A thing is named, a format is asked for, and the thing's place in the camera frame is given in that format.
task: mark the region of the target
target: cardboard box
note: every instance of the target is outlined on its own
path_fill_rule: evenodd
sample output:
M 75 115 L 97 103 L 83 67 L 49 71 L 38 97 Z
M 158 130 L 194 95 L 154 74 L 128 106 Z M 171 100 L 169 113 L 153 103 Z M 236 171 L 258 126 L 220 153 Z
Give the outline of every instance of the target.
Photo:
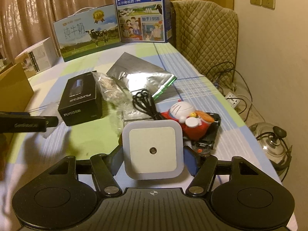
M 52 39 L 46 38 L 28 47 L 15 57 L 15 63 L 23 66 L 27 77 L 34 76 L 53 66 L 58 56 Z
M 24 112 L 33 89 L 23 71 L 21 64 L 16 64 L 0 74 L 0 111 Z M 13 134 L 5 134 L 10 143 Z
M 170 0 L 115 1 L 123 42 L 167 42 L 171 37 Z
M 113 4 L 56 21 L 54 30 L 64 61 L 121 44 Z
M 77 75 L 67 81 L 58 111 L 67 126 L 102 117 L 102 95 L 92 72 Z

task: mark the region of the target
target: red toy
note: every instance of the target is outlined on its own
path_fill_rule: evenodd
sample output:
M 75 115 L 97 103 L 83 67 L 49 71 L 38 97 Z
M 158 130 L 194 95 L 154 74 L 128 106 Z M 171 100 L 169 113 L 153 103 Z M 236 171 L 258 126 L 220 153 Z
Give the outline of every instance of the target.
M 183 133 L 193 141 L 198 141 L 208 130 L 208 127 L 214 122 L 213 117 L 207 113 L 196 110 L 188 102 L 179 100 L 167 112 L 161 113 L 166 119 L 177 121 L 183 130 Z

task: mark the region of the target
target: chair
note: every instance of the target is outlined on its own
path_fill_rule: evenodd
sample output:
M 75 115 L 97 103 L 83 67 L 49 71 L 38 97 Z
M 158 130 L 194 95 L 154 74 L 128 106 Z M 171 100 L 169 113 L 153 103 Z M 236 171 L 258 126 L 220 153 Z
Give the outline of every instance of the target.
M 202 74 L 211 67 L 230 61 L 235 65 L 238 16 L 228 8 L 201 0 L 173 1 L 170 43 Z M 211 69 L 207 77 L 232 68 L 225 63 Z M 231 87 L 233 72 L 222 74 L 220 84 Z

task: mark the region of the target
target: tablecloth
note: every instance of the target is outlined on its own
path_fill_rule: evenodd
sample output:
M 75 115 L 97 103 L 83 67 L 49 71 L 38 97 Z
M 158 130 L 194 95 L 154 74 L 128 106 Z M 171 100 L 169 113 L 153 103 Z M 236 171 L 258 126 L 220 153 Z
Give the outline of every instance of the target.
M 128 43 L 66 63 L 60 61 L 51 69 L 29 79 L 34 96 L 29 102 L 27 111 L 39 115 L 46 105 L 60 101 L 68 79 L 93 70 L 106 73 L 124 52 L 149 61 L 177 76 L 178 79 L 157 99 L 158 111 L 167 111 L 175 102 L 182 99 L 199 110 L 218 113 L 221 116 L 221 127 L 218 130 L 213 155 L 220 160 L 231 160 L 233 156 L 242 156 L 280 182 L 269 160 L 240 116 L 211 82 L 200 75 L 169 43 Z M 15 231 L 19 228 L 11 208 L 11 199 L 19 188 L 38 174 L 66 155 L 74 155 L 77 159 L 89 159 L 94 154 L 109 154 L 117 146 L 116 111 L 108 103 L 104 105 L 103 110 L 104 117 L 99 120 L 71 127 L 62 122 L 47 139 L 39 133 L 14 135 L 8 156 L 6 177 L 0 182 L 2 206 L 0 230 Z M 80 176 L 80 180 L 91 184 L 91 179 L 87 176 Z M 191 181 L 191 176 L 185 169 L 178 178 L 167 179 L 161 183 L 157 180 L 136 182 L 125 175 L 122 166 L 116 175 L 116 180 L 121 187 L 185 187 Z M 218 183 L 225 181 L 227 177 L 218 178 Z M 288 227 L 291 230 L 297 229 L 294 216 Z

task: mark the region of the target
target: power strip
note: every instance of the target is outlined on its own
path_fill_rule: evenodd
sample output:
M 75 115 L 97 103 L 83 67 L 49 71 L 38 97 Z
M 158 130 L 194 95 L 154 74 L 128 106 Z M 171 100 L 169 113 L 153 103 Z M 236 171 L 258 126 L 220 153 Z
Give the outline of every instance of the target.
M 233 95 L 231 92 L 229 92 L 225 98 L 227 99 L 227 101 L 230 103 L 232 108 L 236 108 L 237 105 L 240 103 L 240 100 L 238 99 L 228 99 L 228 98 L 236 98 L 235 95 Z

